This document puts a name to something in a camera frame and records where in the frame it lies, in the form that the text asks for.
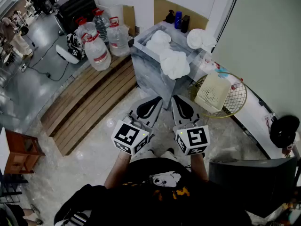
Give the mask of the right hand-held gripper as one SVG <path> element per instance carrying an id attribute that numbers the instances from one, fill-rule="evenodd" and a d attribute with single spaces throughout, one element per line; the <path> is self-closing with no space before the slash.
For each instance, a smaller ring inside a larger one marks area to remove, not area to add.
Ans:
<path id="1" fill-rule="evenodd" d="M 173 132 L 180 151 L 185 155 L 203 154 L 210 145 L 209 128 L 200 119 L 200 107 L 187 97 L 171 99 L 175 126 Z"/>

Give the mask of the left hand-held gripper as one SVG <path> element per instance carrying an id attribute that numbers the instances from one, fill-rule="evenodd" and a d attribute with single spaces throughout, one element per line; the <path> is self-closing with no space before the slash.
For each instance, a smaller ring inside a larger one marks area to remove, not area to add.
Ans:
<path id="1" fill-rule="evenodd" d="M 147 143 L 153 134 L 153 126 L 163 105 L 162 97 L 146 97 L 136 101 L 131 107 L 131 115 L 118 120 L 111 135 L 116 148 L 134 156 Z"/>

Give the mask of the cream plastic laundry basket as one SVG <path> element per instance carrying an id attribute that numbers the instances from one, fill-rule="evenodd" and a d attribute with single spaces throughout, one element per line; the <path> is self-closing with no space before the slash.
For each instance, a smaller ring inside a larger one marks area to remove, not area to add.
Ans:
<path id="1" fill-rule="evenodd" d="M 213 71 L 206 76 L 194 102 L 209 113 L 219 112 L 222 110 L 230 88 L 231 82 Z"/>

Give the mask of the white cloth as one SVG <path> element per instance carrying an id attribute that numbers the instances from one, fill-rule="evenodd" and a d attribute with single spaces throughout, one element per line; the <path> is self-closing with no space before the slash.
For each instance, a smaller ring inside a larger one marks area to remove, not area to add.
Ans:
<path id="1" fill-rule="evenodd" d="M 156 31 L 146 43 L 146 48 L 160 55 L 165 49 L 170 49 L 171 36 L 162 30 Z"/>
<path id="2" fill-rule="evenodd" d="M 217 44 L 217 40 L 205 30 L 193 29 L 187 35 L 187 44 L 191 49 L 203 49 L 211 51 Z"/>
<path id="3" fill-rule="evenodd" d="M 190 73 L 185 52 L 165 49 L 160 55 L 160 66 L 165 75 L 175 80 Z"/>

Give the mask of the person's left forearm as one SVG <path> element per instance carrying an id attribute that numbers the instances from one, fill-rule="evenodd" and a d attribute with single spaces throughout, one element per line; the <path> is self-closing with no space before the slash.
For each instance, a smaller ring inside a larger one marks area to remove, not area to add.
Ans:
<path id="1" fill-rule="evenodd" d="M 118 157 L 104 183 L 105 188 L 111 189 L 121 185 L 130 164 L 130 160 L 130 154 L 127 154 L 124 151 L 119 152 Z"/>

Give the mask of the person's right forearm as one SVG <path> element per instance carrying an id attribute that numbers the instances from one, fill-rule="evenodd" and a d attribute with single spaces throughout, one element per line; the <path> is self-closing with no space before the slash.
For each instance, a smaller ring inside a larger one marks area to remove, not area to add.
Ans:
<path id="1" fill-rule="evenodd" d="M 199 180 L 209 181 L 209 177 L 205 168 L 204 157 L 202 153 L 190 156 L 191 172 Z"/>

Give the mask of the small cardboard box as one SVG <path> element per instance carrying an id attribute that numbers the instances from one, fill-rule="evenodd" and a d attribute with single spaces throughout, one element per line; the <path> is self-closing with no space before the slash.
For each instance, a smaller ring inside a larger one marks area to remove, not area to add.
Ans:
<path id="1" fill-rule="evenodd" d="M 134 6 L 123 5 L 124 24 L 129 28 L 129 35 L 136 36 Z"/>

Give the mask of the person's legs in light trousers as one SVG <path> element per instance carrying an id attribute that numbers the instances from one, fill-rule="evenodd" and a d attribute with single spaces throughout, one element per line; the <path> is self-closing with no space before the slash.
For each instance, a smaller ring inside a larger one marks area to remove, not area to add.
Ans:
<path id="1" fill-rule="evenodd" d="M 178 159 L 174 155 L 173 148 L 168 148 L 168 150 L 165 151 L 160 156 L 156 156 L 155 153 L 153 152 L 153 150 L 150 149 L 150 150 L 144 152 L 142 155 L 140 155 L 136 159 L 137 160 L 141 160 L 141 159 L 150 159 L 150 158 L 167 158 L 167 159 L 170 159 L 170 160 L 178 162 Z"/>

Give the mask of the wooden slat platform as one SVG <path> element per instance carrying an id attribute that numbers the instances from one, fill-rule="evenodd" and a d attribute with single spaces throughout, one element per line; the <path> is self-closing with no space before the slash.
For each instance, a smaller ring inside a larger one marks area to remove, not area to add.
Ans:
<path id="1" fill-rule="evenodd" d="M 88 66 L 41 117 L 46 134 L 67 156 L 137 85 L 131 56 L 113 56 L 108 69 Z"/>

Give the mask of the white low shelf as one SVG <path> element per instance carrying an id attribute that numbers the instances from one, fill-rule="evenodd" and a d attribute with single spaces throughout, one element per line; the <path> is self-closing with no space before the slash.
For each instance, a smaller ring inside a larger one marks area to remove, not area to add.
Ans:
<path id="1" fill-rule="evenodd" d="M 264 125 L 268 110 L 259 104 L 259 99 L 250 90 L 247 90 L 246 103 L 242 110 L 234 117 L 246 129 L 246 133 L 257 143 L 258 148 L 267 158 L 284 158 L 281 148 L 277 148 L 269 138 L 268 127 Z"/>

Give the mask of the small clear jar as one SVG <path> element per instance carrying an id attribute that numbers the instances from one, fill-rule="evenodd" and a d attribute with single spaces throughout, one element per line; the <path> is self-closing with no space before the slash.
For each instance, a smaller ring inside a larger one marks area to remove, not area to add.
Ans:
<path id="1" fill-rule="evenodd" d="M 274 117 L 275 117 L 275 114 L 274 113 L 270 113 L 270 114 L 267 114 L 263 117 L 263 119 L 266 121 L 266 125 L 268 127 L 270 127 L 274 121 Z"/>

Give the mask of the person's black shirt torso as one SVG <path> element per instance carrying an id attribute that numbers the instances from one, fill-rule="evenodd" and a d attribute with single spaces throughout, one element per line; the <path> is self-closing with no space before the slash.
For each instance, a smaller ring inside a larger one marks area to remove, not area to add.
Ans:
<path id="1" fill-rule="evenodd" d="M 167 158 L 130 163 L 115 188 L 83 186 L 56 213 L 54 226 L 85 212 L 83 226 L 252 226 L 221 187 Z"/>

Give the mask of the black faucet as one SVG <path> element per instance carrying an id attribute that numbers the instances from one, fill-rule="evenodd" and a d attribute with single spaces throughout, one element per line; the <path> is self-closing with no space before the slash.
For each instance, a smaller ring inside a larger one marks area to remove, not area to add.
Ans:
<path id="1" fill-rule="evenodd" d="M 182 18 L 182 22 L 181 22 L 181 32 L 182 33 L 186 33 L 188 31 L 189 22 L 190 22 L 190 16 L 185 15 Z"/>

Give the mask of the blue bottle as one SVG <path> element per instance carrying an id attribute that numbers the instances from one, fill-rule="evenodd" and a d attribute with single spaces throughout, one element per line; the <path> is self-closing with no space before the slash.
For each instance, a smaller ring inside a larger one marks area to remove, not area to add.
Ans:
<path id="1" fill-rule="evenodd" d="M 182 12 L 176 11 L 175 13 L 175 20 L 174 20 L 174 27 L 175 29 L 180 29 L 182 26 Z"/>

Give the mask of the black pump bottle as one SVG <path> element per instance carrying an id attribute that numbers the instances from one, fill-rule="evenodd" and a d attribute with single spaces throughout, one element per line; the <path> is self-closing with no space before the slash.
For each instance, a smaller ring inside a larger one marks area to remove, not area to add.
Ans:
<path id="1" fill-rule="evenodd" d="M 169 13 L 166 16 L 164 21 L 169 24 L 173 24 L 175 22 L 175 15 L 174 15 L 174 11 L 172 9 L 169 10 Z"/>

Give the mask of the black computer tower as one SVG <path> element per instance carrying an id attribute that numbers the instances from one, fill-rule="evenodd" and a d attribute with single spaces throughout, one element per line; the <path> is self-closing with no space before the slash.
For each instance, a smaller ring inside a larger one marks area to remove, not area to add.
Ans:
<path id="1" fill-rule="evenodd" d="M 297 161 L 297 157 L 211 161 L 209 179 L 229 192 L 246 211 L 265 218 L 289 201 Z"/>

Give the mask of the black bag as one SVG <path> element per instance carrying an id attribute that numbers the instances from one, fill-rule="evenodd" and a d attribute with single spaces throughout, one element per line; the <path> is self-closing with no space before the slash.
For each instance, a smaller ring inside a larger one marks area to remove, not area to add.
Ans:
<path id="1" fill-rule="evenodd" d="M 296 137 L 300 120 L 293 115 L 286 115 L 275 120 L 270 127 L 270 139 L 277 148 L 290 146 Z"/>

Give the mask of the large cardboard sheet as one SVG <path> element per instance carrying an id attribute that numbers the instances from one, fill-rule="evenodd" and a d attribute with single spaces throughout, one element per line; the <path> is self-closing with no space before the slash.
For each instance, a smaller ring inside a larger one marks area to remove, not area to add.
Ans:
<path id="1" fill-rule="evenodd" d="M 154 25 L 158 24 L 159 22 L 163 21 L 167 14 L 169 13 L 169 10 L 173 10 L 174 12 L 181 11 L 182 16 L 190 16 L 189 26 L 188 30 L 192 29 L 202 29 L 205 30 L 208 19 L 204 16 L 185 8 L 181 5 L 175 4 L 173 2 L 167 1 L 167 0 L 154 0 Z"/>

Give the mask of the white carton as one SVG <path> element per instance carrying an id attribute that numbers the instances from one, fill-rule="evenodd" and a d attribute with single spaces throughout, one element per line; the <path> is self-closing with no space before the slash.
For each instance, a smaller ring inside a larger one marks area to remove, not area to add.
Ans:
<path id="1" fill-rule="evenodd" d="M 111 7 L 106 7 L 103 5 L 96 5 L 100 10 L 104 10 L 105 13 L 109 16 L 109 17 L 115 17 L 117 16 L 119 19 L 119 24 L 123 24 L 124 23 L 124 19 L 123 19 L 123 5 L 122 4 L 118 4 L 118 5 L 113 5 Z"/>

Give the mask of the black cabinet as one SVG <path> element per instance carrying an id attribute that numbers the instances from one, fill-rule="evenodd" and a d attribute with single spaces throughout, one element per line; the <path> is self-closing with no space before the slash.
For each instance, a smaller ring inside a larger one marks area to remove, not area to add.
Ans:
<path id="1" fill-rule="evenodd" d="M 78 28 L 79 18 L 92 22 L 96 8 L 95 0 L 59 0 L 54 4 L 57 22 L 66 34 Z"/>

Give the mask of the brown wooden cabinet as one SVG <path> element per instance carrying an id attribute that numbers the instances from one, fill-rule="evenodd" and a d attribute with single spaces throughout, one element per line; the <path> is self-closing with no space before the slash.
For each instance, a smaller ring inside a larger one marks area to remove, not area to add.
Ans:
<path id="1" fill-rule="evenodd" d="M 4 174 L 33 174 L 38 160 L 45 156 L 38 139 L 6 130 L 10 150 Z"/>

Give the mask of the white board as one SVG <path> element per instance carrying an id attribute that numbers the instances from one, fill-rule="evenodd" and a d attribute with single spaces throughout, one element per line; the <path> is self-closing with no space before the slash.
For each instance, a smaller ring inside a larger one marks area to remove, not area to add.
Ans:
<path id="1" fill-rule="evenodd" d="M 10 150 L 7 141 L 6 130 L 3 127 L 0 133 L 0 171 L 2 174 L 5 172 L 5 167 L 8 162 Z"/>

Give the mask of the black metal rack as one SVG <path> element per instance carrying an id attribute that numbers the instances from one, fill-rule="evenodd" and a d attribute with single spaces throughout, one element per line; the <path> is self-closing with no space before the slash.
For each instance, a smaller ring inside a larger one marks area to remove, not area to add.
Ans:
<path id="1" fill-rule="evenodd" d="M 0 204 L 20 203 L 19 196 L 22 195 L 20 186 L 28 184 L 23 175 L 2 174 L 0 172 Z"/>

